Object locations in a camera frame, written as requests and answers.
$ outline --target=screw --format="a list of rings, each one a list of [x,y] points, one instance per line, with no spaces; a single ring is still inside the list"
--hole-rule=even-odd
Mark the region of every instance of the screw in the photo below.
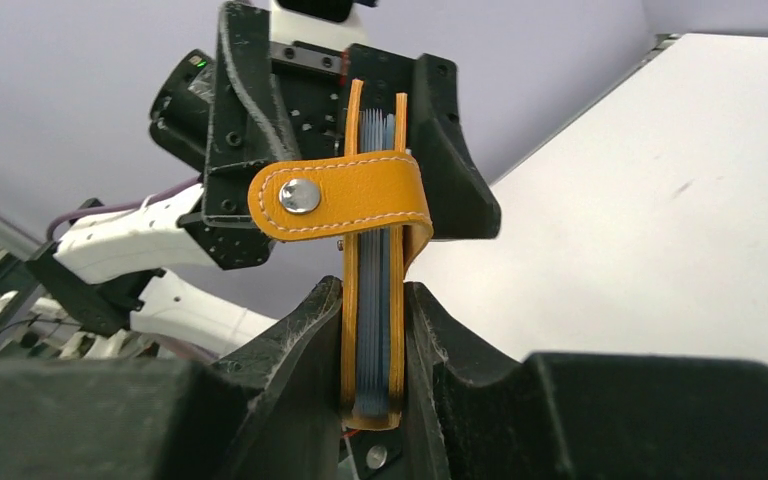
[[[290,180],[278,192],[278,200],[284,209],[297,215],[312,212],[319,206],[321,198],[319,187],[304,178]]]
[[[232,147],[239,147],[243,143],[243,137],[237,132],[230,132],[225,135],[225,142]]]
[[[387,463],[387,447],[376,445],[366,452],[366,466],[371,470],[378,470]]]

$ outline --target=black holder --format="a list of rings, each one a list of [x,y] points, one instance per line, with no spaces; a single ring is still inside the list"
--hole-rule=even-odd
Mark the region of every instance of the black holder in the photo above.
[[[405,294],[402,425],[352,437],[359,462],[363,448],[392,453],[362,478],[768,478],[768,367],[561,353],[519,364],[421,284]],[[213,368],[0,361],[0,478],[333,480],[341,304],[325,278]]]

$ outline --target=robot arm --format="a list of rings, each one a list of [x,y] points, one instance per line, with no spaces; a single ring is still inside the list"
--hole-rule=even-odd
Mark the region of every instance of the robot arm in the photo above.
[[[222,357],[259,335],[275,320],[210,295],[166,268],[185,264],[221,268],[214,261],[225,259],[218,247],[225,242],[230,243],[229,247],[235,243],[240,246],[241,241],[233,240],[233,235],[212,236],[212,242],[205,246],[204,241],[197,240],[200,237],[192,234],[195,229],[202,234],[212,230],[198,223],[187,226],[187,218],[198,207],[203,190],[199,183],[167,200],[145,202],[135,210],[82,217],[58,242],[45,248],[57,264],[77,277],[72,281],[95,287],[103,300],[119,304],[120,308],[111,309],[118,310],[118,318],[108,319],[108,323],[133,332],[182,340]],[[48,270],[49,275],[37,277],[50,277],[53,272]],[[127,291],[105,292],[105,286],[114,286],[117,279],[135,274],[146,280]],[[52,289],[50,282],[46,286]],[[70,316],[90,331],[111,339],[119,335],[94,329],[94,322],[82,318],[87,312],[70,304],[70,292],[57,292],[56,286],[53,289],[55,297],[66,304],[64,308]],[[118,296],[126,296],[132,308],[127,308],[128,301],[117,301]]]

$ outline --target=black 3d-printed part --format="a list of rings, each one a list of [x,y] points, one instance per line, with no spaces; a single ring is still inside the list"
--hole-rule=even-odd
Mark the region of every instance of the black 3d-printed part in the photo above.
[[[767,366],[560,353],[520,365],[407,289],[409,478],[768,478]]]
[[[0,478],[214,478],[246,401],[181,361],[0,360]]]
[[[367,4],[370,0],[277,0],[281,8],[332,23],[343,23],[352,13],[355,3]]]
[[[341,288],[216,365],[0,361],[0,478],[333,480]],[[768,367],[537,353],[519,364],[406,285],[401,432],[413,480],[768,478]],[[358,463],[363,457],[356,458]]]
[[[210,227],[204,223],[200,207],[178,218],[178,227],[204,250],[222,270],[263,265],[275,242],[256,226],[249,228]]]
[[[349,47],[346,58],[347,78],[365,81],[362,109],[395,113],[396,94],[408,93],[408,147],[422,172],[434,239],[495,238],[501,208],[463,137],[455,63],[427,54],[411,60],[363,45]],[[343,131],[350,89],[347,81],[340,96]]]
[[[333,480],[341,293],[323,279],[215,368],[0,360],[0,479]]]
[[[79,209],[103,205],[97,198],[91,198]],[[91,333],[109,337],[129,328],[131,312],[143,307],[140,294],[152,278],[165,274],[163,269],[143,270],[89,285],[54,258],[57,244],[52,240],[42,245],[25,266],[63,309]]]
[[[499,205],[460,129],[454,63],[430,55],[411,60],[361,45],[351,46],[342,58],[340,52],[313,45],[282,46],[269,40],[268,11],[228,2],[220,15],[217,57],[208,64],[215,65],[213,93],[205,96],[213,98],[211,126],[188,130],[208,132],[202,203],[207,225],[252,227],[248,187],[268,163],[340,155],[349,86],[360,78],[366,80],[363,109],[395,113],[395,94],[410,96],[408,146],[422,170],[434,238],[498,234]],[[175,85],[192,75],[186,64],[180,68],[184,73],[173,72]],[[165,98],[161,95],[155,105],[164,105]],[[188,99],[198,104],[193,95]],[[167,130],[201,118],[201,113],[193,120],[171,118],[184,113],[184,107],[173,111],[176,101],[173,97],[168,111],[153,114],[165,119]],[[153,138],[159,142],[159,136]],[[163,146],[177,151],[186,145]],[[191,157],[196,154],[189,149],[176,155],[195,164]]]
[[[402,435],[401,428],[380,432],[361,431],[353,434],[348,440],[352,446],[352,455],[354,456],[358,479],[405,480],[407,475],[402,455]],[[379,451],[383,449],[383,451],[387,452],[383,455],[383,458],[379,456],[379,452],[376,452],[378,460],[383,460],[383,464],[380,466],[378,464],[370,465],[367,461],[370,450],[373,449]]]
[[[214,71],[207,54],[188,53],[160,88],[149,112],[151,139],[199,173],[204,171]]]

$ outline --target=white stitching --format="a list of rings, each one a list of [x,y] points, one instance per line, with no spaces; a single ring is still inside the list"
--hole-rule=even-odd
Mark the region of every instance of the white stitching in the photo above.
[[[347,222],[341,222],[341,223],[331,223],[327,225],[316,225],[313,227],[304,227],[304,228],[287,228],[279,225],[276,223],[272,218],[270,218],[269,214],[266,213],[266,206],[263,203],[263,192],[266,191],[266,186],[269,185],[269,181],[274,177],[275,175],[278,175],[279,173],[285,173],[285,172],[309,172],[309,171],[315,171],[315,170],[328,170],[332,168],[347,168],[347,167],[354,167],[357,165],[363,165],[366,163],[377,163],[377,162],[386,162],[391,160],[398,160],[401,162],[405,162],[410,164],[414,168],[419,168],[419,166],[416,164],[416,162],[412,159],[403,158],[403,157],[381,157],[381,158],[370,158],[367,160],[356,160],[353,162],[348,163],[337,163],[334,165],[323,165],[319,167],[292,167],[292,168],[282,168],[280,170],[276,170],[272,173],[270,173],[264,180],[263,184],[260,186],[260,191],[257,194],[257,201],[260,204],[260,213],[263,214],[264,217],[266,217],[266,221],[269,222],[273,227],[277,228],[278,230],[284,231],[284,232],[314,232],[317,230],[327,230],[332,228],[340,228],[340,227],[347,227],[349,225],[357,225],[362,224],[366,222],[371,222],[374,220],[380,220],[382,218],[387,217],[398,217],[398,216],[404,216],[404,215],[418,215],[422,217],[425,220],[428,220],[428,215],[423,212],[393,212],[393,213],[383,213],[380,215],[374,215],[372,217],[366,217],[366,218],[360,218],[357,220],[350,220]]]

